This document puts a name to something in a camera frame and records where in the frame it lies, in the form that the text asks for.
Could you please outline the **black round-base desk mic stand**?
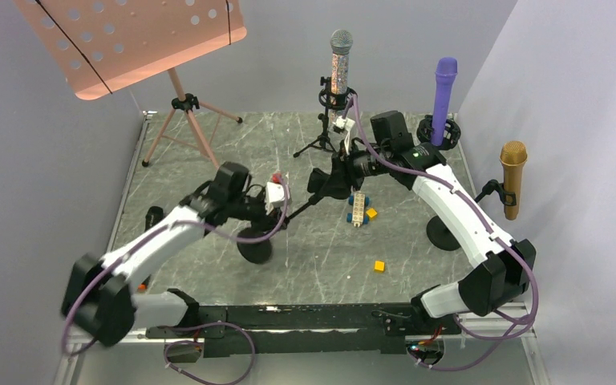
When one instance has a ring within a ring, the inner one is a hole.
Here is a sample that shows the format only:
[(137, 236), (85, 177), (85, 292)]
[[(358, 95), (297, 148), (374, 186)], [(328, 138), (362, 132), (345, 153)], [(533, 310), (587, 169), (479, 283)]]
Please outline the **black round-base desk mic stand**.
[[(331, 175), (339, 175), (336, 171), (328, 173)], [(285, 190), (285, 194), (287, 194), (289, 188), (286, 187), (284, 181), (282, 181), (282, 186)], [(288, 225), (295, 217), (302, 214), (308, 208), (317, 205), (325, 198), (327, 197), (319, 196), (317, 194), (310, 194), (308, 200), (297, 209), (291, 209), (290, 205), (284, 205), (281, 210), (286, 215)], [(237, 235), (237, 248), (240, 254), (247, 261), (253, 264), (265, 264), (273, 255), (271, 238), (280, 231), (278, 230), (278, 227), (267, 231), (266, 225), (267, 222), (255, 226), (252, 226), (252, 224), (249, 223), (249, 226), (241, 230)]]

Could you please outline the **rhinestone silver microphone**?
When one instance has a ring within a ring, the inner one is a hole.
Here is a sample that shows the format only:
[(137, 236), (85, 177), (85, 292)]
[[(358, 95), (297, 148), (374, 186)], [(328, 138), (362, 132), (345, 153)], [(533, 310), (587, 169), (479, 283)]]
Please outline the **rhinestone silver microphone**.
[(331, 102), (339, 110), (332, 109), (330, 121), (333, 123), (342, 114), (346, 106), (350, 89), (347, 85), (349, 70), (349, 53), (353, 45), (352, 34), (344, 29), (336, 30), (330, 37), (332, 50), (330, 92), (334, 95)]

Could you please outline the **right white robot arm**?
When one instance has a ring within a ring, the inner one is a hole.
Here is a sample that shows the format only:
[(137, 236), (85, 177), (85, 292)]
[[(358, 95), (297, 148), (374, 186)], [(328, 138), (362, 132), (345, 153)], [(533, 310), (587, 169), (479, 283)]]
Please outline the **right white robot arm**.
[(515, 241), (468, 195), (439, 150), (415, 144), (399, 111), (370, 119), (375, 135), (371, 150), (342, 144), (331, 157), (331, 170), (314, 168), (307, 190), (317, 198), (351, 198), (368, 176), (388, 174), (426, 202), (467, 256), (472, 271), (452, 284), (435, 286), (411, 299), (411, 324), (432, 332), (443, 316), (492, 313), (523, 294), (531, 282), (536, 250)]

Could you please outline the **black tripod mic stand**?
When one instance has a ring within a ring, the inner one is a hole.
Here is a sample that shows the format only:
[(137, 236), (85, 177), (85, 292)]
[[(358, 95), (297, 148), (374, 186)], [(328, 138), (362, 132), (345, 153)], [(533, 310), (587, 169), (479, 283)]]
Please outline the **black tripod mic stand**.
[(331, 77), (320, 78), (320, 85), (323, 89), (318, 93), (318, 101), (324, 107), (324, 112), (318, 115), (318, 119), (322, 123), (322, 132), (317, 136), (315, 140), (308, 143), (304, 148), (295, 152), (293, 158), (298, 158), (304, 151), (309, 148), (318, 149), (324, 152), (337, 152), (331, 143), (329, 137), (330, 130), (330, 112), (341, 112), (346, 109), (347, 101), (352, 95), (356, 95), (357, 92), (347, 87), (346, 91), (342, 93), (334, 93), (331, 90)]

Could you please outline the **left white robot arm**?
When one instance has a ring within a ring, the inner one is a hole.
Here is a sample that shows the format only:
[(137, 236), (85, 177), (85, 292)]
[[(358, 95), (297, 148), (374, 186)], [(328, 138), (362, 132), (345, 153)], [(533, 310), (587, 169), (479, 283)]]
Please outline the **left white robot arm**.
[(133, 241), (101, 257), (80, 257), (61, 305), (61, 347), (67, 348), (72, 326), (105, 347), (140, 328), (163, 327), (180, 337), (191, 335), (201, 324), (197, 300), (181, 290), (139, 294), (138, 289), (171, 257), (209, 234), (259, 245), (278, 232), (290, 204), (287, 179), (274, 174), (255, 197), (248, 194), (251, 181), (247, 167), (225, 162), (212, 180)]

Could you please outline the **black microphone with orange end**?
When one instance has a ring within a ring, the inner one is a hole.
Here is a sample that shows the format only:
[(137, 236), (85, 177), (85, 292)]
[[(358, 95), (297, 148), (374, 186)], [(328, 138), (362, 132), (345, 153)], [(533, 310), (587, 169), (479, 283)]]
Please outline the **black microphone with orange end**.
[[(157, 225), (165, 217), (164, 210), (159, 206), (151, 206), (145, 215), (144, 231), (147, 232)], [(138, 293), (145, 293), (148, 289), (152, 276), (148, 275), (138, 286)]]

